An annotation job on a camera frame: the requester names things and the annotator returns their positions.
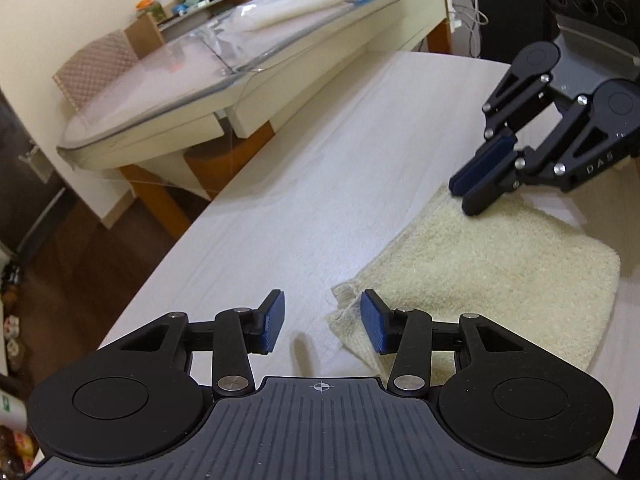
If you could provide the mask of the cream terry towel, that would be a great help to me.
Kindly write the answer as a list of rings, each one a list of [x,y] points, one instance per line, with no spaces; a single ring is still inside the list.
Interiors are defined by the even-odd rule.
[[[620,256],[600,240],[526,204],[502,198],[468,217],[441,186],[408,226],[353,278],[334,286],[330,330],[375,375],[390,376],[363,327],[359,297],[436,321],[478,313],[586,370],[608,328]]]

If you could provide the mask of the dark brown door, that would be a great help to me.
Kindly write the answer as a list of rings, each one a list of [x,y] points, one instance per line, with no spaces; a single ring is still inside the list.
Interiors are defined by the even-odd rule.
[[[1,248],[10,256],[28,244],[66,190],[47,157],[38,169],[34,155],[41,155],[38,146],[1,96]]]

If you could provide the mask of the wooden side shelf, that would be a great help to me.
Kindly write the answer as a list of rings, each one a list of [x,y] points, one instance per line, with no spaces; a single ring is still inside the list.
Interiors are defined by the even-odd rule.
[[[156,24],[148,15],[137,18],[125,29],[125,34],[139,60],[172,40],[205,25],[218,14],[252,0],[212,0],[164,24]]]

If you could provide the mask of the orange lid jar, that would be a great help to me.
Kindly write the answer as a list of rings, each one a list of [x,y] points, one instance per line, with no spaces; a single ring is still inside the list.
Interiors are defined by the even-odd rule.
[[[136,4],[136,12],[138,18],[143,14],[150,14],[156,24],[160,24],[167,18],[164,7],[157,0],[140,0]]]

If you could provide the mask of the shoes on floor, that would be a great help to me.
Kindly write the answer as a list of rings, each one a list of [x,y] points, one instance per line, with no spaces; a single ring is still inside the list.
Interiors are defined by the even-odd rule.
[[[17,315],[21,274],[21,267],[14,260],[1,268],[1,369],[5,375],[17,373],[26,356],[21,319]]]

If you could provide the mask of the clear plastic bag with cloth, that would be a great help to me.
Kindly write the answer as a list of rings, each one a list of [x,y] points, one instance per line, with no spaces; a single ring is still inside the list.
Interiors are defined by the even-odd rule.
[[[293,18],[333,9],[348,0],[252,0],[220,20],[222,32],[256,32]]]

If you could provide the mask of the cooking oil bottles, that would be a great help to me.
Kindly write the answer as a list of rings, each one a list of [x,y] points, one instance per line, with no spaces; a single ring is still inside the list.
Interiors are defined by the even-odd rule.
[[[0,408],[1,479],[24,479],[32,470],[38,451],[38,444],[27,430],[26,406],[1,391]]]

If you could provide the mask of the cream dining table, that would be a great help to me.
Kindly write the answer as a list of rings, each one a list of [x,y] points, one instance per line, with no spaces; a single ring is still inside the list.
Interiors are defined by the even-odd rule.
[[[214,198],[358,56],[424,39],[448,50],[447,18],[447,0],[368,0],[239,35],[212,21],[101,91],[56,150],[84,176],[118,171],[165,230],[183,236],[190,221],[171,186]]]

